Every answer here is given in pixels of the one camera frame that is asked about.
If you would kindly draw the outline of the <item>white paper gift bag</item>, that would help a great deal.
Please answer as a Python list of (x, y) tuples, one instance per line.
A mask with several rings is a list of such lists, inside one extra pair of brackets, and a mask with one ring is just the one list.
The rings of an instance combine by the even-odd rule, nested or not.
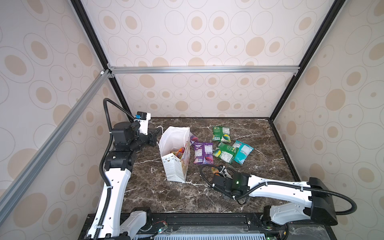
[(167, 180), (184, 183), (191, 153), (190, 128), (168, 127), (158, 145)]

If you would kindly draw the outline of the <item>Fox's fruits candy bag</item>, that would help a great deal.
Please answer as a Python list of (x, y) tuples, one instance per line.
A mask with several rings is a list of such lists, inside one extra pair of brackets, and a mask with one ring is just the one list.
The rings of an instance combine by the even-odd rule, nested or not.
[(172, 151), (172, 154), (175, 155), (176, 157), (177, 157), (177, 153), (178, 153), (178, 150), (177, 151)]
[(177, 157), (178, 157), (179, 159), (182, 159), (182, 158), (183, 158), (183, 155), (184, 155), (184, 153), (185, 153), (185, 150), (186, 150), (185, 147), (182, 147), (182, 148), (180, 148), (180, 149), (178, 150)]

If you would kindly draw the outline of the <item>large purple snack bag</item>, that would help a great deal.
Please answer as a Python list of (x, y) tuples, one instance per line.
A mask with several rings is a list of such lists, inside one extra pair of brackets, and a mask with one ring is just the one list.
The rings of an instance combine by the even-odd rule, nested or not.
[(194, 151), (195, 151), (195, 154), (194, 154), (195, 165), (213, 165), (214, 164), (212, 143), (195, 143)]

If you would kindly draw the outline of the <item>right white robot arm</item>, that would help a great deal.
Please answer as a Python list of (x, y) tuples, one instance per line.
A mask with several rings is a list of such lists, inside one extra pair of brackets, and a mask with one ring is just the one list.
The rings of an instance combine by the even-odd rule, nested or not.
[(214, 174), (209, 184), (213, 190), (237, 202), (256, 197), (285, 201), (283, 205), (264, 208), (262, 222), (265, 224), (284, 225), (301, 220), (328, 226), (338, 224), (333, 196), (318, 178), (285, 182), (243, 173)]

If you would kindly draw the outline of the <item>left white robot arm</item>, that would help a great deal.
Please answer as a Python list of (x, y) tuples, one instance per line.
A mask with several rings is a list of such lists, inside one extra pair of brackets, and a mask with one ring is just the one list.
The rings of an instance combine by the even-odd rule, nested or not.
[(109, 129), (110, 139), (99, 165), (104, 188), (86, 240), (131, 240), (141, 228), (151, 224), (149, 208), (134, 211), (124, 222), (121, 212), (137, 153), (146, 145), (154, 147), (161, 131), (149, 130), (147, 120), (121, 122)]

